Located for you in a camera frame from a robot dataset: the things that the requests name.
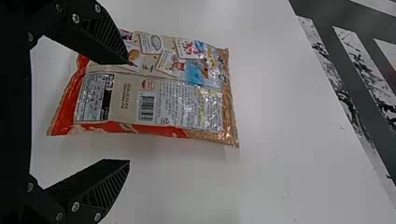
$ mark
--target screw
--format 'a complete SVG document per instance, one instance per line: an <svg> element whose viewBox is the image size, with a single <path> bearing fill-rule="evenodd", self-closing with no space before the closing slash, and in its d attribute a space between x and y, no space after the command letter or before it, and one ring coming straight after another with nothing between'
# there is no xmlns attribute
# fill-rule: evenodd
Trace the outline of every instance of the screw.
<svg viewBox="0 0 396 224"><path fill-rule="evenodd" d="M79 23L79 16L77 14L73 14L72 19L75 24Z"/></svg>
<svg viewBox="0 0 396 224"><path fill-rule="evenodd" d="M60 221L60 220L62 220L62 218L64 218L64 214L63 213L58 213L58 215L56 216L56 220Z"/></svg>
<svg viewBox="0 0 396 224"><path fill-rule="evenodd" d="M100 13L100 10L101 10L101 9L100 9L100 6L96 4L96 5L95 5L95 11L96 11L97 13Z"/></svg>
<svg viewBox="0 0 396 224"><path fill-rule="evenodd" d="M32 42L35 38L33 37L32 34L30 34L29 32L27 33L27 39L29 40L29 42Z"/></svg>
<svg viewBox="0 0 396 224"><path fill-rule="evenodd" d="M79 203L78 202L73 203L72 212L77 212L78 209L79 209Z"/></svg>
<svg viewBox="0 0 396 224"><path fill-rule="evenodd" d="M27 192L30 193L33 190L34 185L32 183L27 184Z"/></svg>
<svg viewBox="0 0 396 224"><path fill-rule="evenodd" d="M99 221L100 217L101 217L100 213L96 213L95 218L93 220Z"/></svg>
<svg viewBox="0 0 396 224"><path fill-rule="evenodd" d="M62 12L64 9L62 8L61 5L56 4L56 10L57 10L58 12Z"/></svg>

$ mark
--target plastic snack bag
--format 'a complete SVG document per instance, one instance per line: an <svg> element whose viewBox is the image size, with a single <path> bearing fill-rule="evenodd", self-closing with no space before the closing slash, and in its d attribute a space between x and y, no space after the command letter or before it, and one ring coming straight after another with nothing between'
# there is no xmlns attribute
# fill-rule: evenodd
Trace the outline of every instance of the plastic snack bag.
<svg viewBox="0 0 396 224"><path fill-rule="evenodd" d="M79 55L48 135L146 133L239 147L227 49L120 33L129 64L100 65Z"/></svg>

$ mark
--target white tabletop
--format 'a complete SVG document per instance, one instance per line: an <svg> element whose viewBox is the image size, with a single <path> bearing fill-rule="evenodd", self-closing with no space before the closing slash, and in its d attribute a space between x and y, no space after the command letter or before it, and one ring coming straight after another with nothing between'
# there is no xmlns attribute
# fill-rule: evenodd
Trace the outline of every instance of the white tabletop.
<svg viewBox="0 0 396 224"><path fill-rule="evenodd" d="M396 223L288 0L100 1L120 28L231 51L240 148L150 135L45 132L76 54L32 51L31 172L42 187L103 158L133 163L108 224Z"/></svg>

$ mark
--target barcode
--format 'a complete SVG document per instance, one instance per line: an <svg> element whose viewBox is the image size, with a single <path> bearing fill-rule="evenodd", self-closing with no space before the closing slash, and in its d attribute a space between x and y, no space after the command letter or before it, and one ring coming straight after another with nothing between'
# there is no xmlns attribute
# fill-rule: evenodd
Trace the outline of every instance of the barcode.
<svg viewBox="0 0 396 224"><path fill-rule="evenodd" d="M139 120L154 121L154 96L140 96L139 104Z"/></svg>

